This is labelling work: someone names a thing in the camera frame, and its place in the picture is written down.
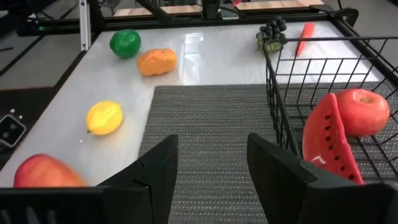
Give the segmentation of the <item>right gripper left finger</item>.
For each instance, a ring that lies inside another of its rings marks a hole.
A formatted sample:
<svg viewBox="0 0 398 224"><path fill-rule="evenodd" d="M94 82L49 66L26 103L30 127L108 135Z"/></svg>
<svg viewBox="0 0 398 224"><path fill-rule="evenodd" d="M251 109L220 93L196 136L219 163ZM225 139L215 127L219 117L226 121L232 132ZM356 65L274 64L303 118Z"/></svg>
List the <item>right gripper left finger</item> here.
<svg viewBox="0 0 398 224"><path fill-rule="evenodd" d="M167 136L102 181L104 224L168 224L178 170L178 136Z"/></svg>

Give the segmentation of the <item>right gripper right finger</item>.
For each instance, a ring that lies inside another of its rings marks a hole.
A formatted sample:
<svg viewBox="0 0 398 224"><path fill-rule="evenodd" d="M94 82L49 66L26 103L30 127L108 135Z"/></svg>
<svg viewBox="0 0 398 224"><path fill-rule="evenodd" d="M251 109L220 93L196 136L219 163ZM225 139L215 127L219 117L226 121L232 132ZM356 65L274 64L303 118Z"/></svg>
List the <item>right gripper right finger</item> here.
<svg viewBox="0 0 398 224"><path fill-rule="evenodd" d="M256 133L247 161L269 224L398 224L398 188L359 185L295 157Z"/></svg>

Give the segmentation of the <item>red watermelon slice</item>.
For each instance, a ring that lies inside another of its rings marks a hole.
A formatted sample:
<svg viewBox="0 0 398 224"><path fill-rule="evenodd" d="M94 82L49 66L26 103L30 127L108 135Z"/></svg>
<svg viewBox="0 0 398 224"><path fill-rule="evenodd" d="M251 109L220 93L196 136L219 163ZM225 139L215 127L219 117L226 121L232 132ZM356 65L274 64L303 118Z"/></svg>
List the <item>red watermelon slice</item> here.
<svg viewBox="0 0 398 224"><path fill-rule="evenodd" d="M309 114L303 128L302 151L305 161L356 184L364 184L335 94L325 95Z"/></svg>

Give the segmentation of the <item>yellow toy lemon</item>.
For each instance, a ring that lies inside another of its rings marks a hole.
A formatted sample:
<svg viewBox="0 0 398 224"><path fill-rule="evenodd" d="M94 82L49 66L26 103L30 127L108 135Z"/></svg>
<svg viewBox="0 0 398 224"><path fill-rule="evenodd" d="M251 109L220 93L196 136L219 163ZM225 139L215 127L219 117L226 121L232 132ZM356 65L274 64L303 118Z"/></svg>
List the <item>yellow toy lemon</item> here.
<svg viewBox="0 0 398 224"><path fill-rule="evenodd" d="M117 130L123 121L121 105L115 101L100 101L86 114L86 129L94 135L107 135Z"/></svg>

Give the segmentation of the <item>red-orange toy mango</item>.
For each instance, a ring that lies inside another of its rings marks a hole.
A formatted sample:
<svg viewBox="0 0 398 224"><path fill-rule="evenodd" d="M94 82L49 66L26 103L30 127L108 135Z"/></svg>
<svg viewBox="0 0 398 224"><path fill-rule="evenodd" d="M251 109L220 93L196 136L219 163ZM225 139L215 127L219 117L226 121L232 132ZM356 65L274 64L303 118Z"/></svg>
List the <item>red-orange toy mango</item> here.
<svg viewBox="0 0 398 224"><path fill-rule="evenodd" d="M16 170L14 188L85 187L85 181L66 163L48 154L26 159Z"/></svg>

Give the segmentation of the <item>red toy apple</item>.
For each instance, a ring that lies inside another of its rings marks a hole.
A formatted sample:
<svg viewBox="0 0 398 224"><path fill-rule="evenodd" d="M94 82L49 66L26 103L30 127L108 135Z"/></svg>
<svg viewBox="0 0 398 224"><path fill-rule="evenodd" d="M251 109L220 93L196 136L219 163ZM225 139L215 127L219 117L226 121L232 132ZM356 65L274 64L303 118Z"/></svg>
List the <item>red toy apple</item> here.
<svg viewBox="0 0 398 224"><path fill-rule="evenodd" d="M369 90L352 88L336 94L338 111L348 136L371 136L386 126L390 107L387 100Z"/></svg>

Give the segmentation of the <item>orange lumpy toy potato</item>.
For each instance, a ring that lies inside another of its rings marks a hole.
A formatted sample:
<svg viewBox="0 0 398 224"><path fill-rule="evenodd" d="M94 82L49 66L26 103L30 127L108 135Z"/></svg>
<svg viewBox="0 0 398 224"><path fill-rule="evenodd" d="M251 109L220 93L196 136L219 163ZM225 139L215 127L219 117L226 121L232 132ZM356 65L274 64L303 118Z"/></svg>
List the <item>orange lumpy toy potato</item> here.
<svg viewBox="0 0 398 224"><path fill-rule="evenodd" d="M163 75L177 66L177 54L172 49L151 49L139 56L137 69L143 76Z"/></svg>

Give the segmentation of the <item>green toy lime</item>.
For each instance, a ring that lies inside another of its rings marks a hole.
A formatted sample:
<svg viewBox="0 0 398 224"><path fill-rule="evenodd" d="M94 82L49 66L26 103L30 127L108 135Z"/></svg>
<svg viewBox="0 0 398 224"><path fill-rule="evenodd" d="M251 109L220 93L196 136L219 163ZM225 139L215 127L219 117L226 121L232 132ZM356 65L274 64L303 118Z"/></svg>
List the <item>green toy lime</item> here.
<svg viewBox="0 0 398 224"><path fill-rule="evenodd" d="M132 29L119 30L113 34L109 41L109 47L119 58L132 58L141 47L141 37L137 31Z"/></svg>

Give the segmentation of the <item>black toy grape bunch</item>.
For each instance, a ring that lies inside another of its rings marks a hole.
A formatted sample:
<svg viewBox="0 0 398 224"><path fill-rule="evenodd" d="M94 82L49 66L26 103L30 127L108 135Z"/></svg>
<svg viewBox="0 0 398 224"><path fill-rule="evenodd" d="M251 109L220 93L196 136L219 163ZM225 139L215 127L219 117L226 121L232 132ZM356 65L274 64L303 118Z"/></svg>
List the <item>black toy grape bunch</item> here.
<svg viewBox="0 0 398 224"><path fill-rule="evenodd" d="M261 26L259 28L259 32L256 34L256 39L265 44L270 44L273 42L286 44L287 38L284 34L284 31L286 30L287 25L285 19L276 17L268 22L265 26Z"/></svg>

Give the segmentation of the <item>grey woven placemat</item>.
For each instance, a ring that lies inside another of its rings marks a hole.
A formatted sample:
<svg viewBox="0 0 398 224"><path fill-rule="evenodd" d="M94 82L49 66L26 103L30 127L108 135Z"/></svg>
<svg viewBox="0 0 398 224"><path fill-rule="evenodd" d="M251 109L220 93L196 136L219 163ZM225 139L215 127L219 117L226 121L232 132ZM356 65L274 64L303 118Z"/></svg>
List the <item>grey woven placemat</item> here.
<svg viewBox="0 0 398 224"><path fill-rule="evenodd" d="M278 145L267 84L155 88L140 151L178 136L169 224L269 224L249 173L251 133Z"/></svg>

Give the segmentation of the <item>silver aluminium post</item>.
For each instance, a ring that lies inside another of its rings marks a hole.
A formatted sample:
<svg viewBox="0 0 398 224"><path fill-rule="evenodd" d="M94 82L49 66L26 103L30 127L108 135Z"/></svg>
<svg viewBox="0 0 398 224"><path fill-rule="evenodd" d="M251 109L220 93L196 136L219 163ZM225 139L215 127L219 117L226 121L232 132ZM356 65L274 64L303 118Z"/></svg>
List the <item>silver aluminium post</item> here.
<svg viewBox="0 0 398 224"><path fill-rule="evenodd" d="M87 0L79 0L81 51L91 47L90 5Z"/></svg>

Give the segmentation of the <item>black frame clamp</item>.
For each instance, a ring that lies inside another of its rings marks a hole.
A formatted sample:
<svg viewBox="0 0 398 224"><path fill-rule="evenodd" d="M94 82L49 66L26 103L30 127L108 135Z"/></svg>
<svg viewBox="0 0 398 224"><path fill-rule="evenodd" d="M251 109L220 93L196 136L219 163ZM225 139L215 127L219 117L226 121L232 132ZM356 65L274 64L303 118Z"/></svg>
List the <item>black frame clamp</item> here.
<svg viewBox="0 0 398 224"><path fill-rule="evenodd" d="M352 7L346 7L331 12L330 16L332 18L340 18L340 19L343 19L345 17L346 23L349 24L351 27L353 27L358 19L359 11Z"/></svg>

